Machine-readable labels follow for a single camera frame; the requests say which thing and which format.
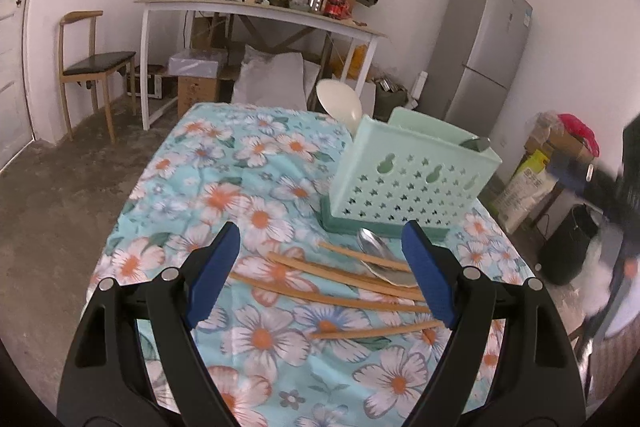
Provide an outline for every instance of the white table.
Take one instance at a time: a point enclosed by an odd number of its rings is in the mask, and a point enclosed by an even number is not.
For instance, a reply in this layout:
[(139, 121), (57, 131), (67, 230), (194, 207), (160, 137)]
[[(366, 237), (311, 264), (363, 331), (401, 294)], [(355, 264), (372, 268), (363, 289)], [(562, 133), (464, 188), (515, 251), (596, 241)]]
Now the white table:
[[(140, 79), (146, 78), (148, 65), (148, 48), (149, 48), (149, 12), (153, 11), (185, 11), (191, 12), (189, 17), (190, 24), (187, 27), (188, 42), (191, 41), (190, 26), (193, 23), (193, 15), (196, 12), (214, 12), (225, 14), (236, 14), (240, 16), (258, 17), (261, 19), (271, 19), (275, 21), (289, 22), (308, 26), (309, 28), (317, 28), (324, 30), (329, 34), (343, 35), (351, 39), (349, 52), (347, 54), (346, 63), (342, 68), (342, 78), (344, 82), (353, 58), (353, 52), (358, 42), (368, 44), (367, 53), (364, 57), (360, 74), (356, 83), (356, 93), (360, 96), (362, 87), (369, 73), (373, 55), (376, 52), (378, 41), (385, 37), (384, 34), (372, 30), (368, 26), (357, 26), (351, 20), (339, 21), (324, 17), (316, 13), (301, 12), (288, 8), (279, 8), (277, 6), (264, 6), (261, 4), (249, 4), (236, 1), (225, 0), (139, 0), (136, 3), (144, 4), (144, 12), (142, 15), (142, 37), (140, 39)], [(154, 123), (162, 114), (171, 107), (177, 98), (174, 98), (164, 104), (155, 113), (149, 115), (149, 105), (147, 98), (146, 82), (140, 82), (140, 99), (142, 104), (142, 127), (149, 130), (149, 126)]]

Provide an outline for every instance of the white door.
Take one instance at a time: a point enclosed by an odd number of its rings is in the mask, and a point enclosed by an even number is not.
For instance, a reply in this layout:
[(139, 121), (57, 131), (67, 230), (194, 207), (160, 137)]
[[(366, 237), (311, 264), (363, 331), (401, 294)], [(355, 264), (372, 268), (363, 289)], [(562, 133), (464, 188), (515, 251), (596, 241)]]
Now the white door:
[(0, 168), (33, 138), (22, 73), (25, 0), (0, 0)]

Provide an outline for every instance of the trash can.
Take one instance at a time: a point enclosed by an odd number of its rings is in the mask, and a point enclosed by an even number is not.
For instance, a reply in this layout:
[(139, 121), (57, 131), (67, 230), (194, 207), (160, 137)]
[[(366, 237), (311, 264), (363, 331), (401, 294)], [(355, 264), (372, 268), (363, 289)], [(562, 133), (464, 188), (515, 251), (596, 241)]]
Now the trash can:
[(584, 264), (587, 247), (598, 226), (586, 204), (576, 204), (540, 250), (538, 261), (545, 279), (559, 286), (569, 284)]

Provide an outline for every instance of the refrigerator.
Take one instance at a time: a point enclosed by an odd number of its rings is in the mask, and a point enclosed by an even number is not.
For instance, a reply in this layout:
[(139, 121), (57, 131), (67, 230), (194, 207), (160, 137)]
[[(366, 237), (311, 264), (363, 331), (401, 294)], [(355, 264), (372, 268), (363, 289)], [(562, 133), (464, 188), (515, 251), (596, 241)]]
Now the refrigerator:
[(450, 0), (416, 110), (489, 136), (518, 70), (532, 14), (525, 0)]

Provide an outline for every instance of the red bottle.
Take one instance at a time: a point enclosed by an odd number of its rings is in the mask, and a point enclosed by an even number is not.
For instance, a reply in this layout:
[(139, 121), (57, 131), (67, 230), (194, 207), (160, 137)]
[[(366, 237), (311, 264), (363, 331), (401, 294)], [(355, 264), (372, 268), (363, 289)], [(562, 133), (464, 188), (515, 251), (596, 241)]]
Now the red bottle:
[(342, 9), (346, 3), (347, 0), (326, 0), (324, 14), (333, 19), (340, 19), (342, 17)]

